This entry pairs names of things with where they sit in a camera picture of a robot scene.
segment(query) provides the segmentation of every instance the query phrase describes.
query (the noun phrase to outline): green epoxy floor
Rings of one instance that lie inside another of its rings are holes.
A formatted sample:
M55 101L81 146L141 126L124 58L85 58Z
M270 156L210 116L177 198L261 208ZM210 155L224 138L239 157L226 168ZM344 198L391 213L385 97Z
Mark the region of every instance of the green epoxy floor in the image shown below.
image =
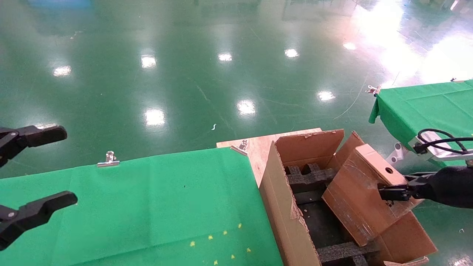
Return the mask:
M315 127L387 156L396 140L368 123L367 85L467 79L471 62L466 0L0 0L0 125L69 133L0 177ZM439 248L430 265L472 264L472 211L415 212Z

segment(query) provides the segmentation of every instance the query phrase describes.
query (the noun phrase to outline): black cable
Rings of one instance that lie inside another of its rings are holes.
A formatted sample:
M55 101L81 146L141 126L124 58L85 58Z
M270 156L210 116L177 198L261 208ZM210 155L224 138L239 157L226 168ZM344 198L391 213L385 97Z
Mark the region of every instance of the black cable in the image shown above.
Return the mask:
M424 132L427 132L427 131L432 131L432 132L441 133L441 134L444 134L444 135L450 137L451 139L454 139L454 138L455 138L452 134L450 134L450 133L448 133L448 132L446 132L446 131L439 130L439 129L435 129L435 128L425 128L425 129L422 129L421 131L419 131L419 132L417 133L417 137L418 137L421 141L423 141L423 142L425 142L425 143L429 143L429 142L426 141L426 140L424 139L424 137L422 137L421 134L424 133ZM460 147L460 149L462 149L463 152L457 151L457 150L453 150L453 149L449 149L449 148L444 148L444 147L442 147L442 146L438 146L438 145L434 145L434 144L432 145L432 147L435 147L435 148L437 148L437 149L441 149L441 150L444 150L444 151L449 151L449 152L453 152L453 153L459 153L459 154L468 154L468 153L469 153L468 150L465 148L465 146L463 146L463 144L462 144L461 142L459 142L459 141L455 141L455 142L456 142L456 144Z
M441 133L441 134L444 134L448 137L450 137L449 139L442 139L442 140L436 140L436 141L432 141L432 142L428 142L426 141L422 136L421 134L423 132L427 132L427 131L433 131L433 132L437 132L437 133ZM432 146L432 147L435 147L437 149L441 149L441 150L444 150L444 151L449 151L449 152L453 152L453 153L459 153L459 154L469 154L470 152L465 148L465 146L463 146L463 144L460 142L460 141L473 141L473 137L464 137L464 138L456 138L454 137L452 134L448 133L448 132L445 132L445 131L442 131L442 130L439 130L439 129L434 129L434 128L426 128L426 129L422 129L421 131L419 131L419 133L417 133L417 137L424 142L424 144L420 145L418 147L418 149L420 148L421 150L425 150L427 149L428 147ZM442 146L438 146L436 144L439 144L439 143L446 143L446 142L455 142L456 144L458 144L458 146L462 149L461 151L457 151L457 150L453 150L453 149L449 149L449 148L445 148L445 147L442 147Z

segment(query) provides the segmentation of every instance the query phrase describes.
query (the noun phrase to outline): green table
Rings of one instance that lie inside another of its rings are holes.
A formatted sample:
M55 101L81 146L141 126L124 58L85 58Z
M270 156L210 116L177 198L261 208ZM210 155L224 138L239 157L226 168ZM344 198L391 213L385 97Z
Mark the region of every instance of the green table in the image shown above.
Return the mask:
M0 203L63 190L78 205L27 231L0 265L282 266L248 157L230 148L0 179Z
M455 137L470 137L473 133L473 80L428 84L395 89L383 89L376 97L369 118L377 116L405 147L417 132L435 128ZM449 143L454 149L459 147ZM473 142L464 142L473 149ZM463 161L435 162L440 167L464 164Z

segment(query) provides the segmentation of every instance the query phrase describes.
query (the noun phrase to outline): metal binder clip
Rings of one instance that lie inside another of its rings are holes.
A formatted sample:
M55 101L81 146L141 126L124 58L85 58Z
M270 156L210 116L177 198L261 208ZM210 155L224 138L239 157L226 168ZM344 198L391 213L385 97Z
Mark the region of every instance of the metal binder clip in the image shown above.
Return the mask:
M238 147L234 146L234 145L231 145L230 148L234 151L237 151L240 154L248 156L248 152L246 151L246 149L248 149L248 140L243 140L241 142L240 146L238 146Z
M114 154L115 153L113 151L107 151L107 154L105 155L105 162L97 163L97 167L119 165L120 161L115 161L117 158Z

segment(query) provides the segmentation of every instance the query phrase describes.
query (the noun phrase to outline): cardboard flap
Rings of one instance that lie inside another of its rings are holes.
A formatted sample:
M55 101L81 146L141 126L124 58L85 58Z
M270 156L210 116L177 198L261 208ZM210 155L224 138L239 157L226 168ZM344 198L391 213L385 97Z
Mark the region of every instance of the cardboard flap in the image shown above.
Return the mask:
M343 136L343 129L285 136L276 141L276 146L282 163L327 157L332 156L337 151Z
M437 251L412 212L391 225L375 241L381 248L381 259L385 261L407 263Z
M271 143L260 192L284 265L320 266L274 142Z
M423 257L419 260L416 260L416 261L411 261L411 262L408 262L408 263L396 263L396 262L391 262L391 261L384 261L384 265L386 266L420 266L420 265L424 265L426 264L427 262L429 262L429 258L428 257Z
M391 173L386 171L387 167L392 169ZM341 165L322 198L356 243L364 246L421 202L416 199L405 202L381 199L379 183L401 184L401 180L406 182L404 176L364 144L356 147Z
M355 131L351 132L350 137L340 147L335 156L332 157L327 168L339 169L340 166L348 159L350 154L356 147L365 144Z
M391 186L407 184L404 176L394 169L368 144L356 147L355 150L358 155L360 155L363 160L379 174L386 184Z

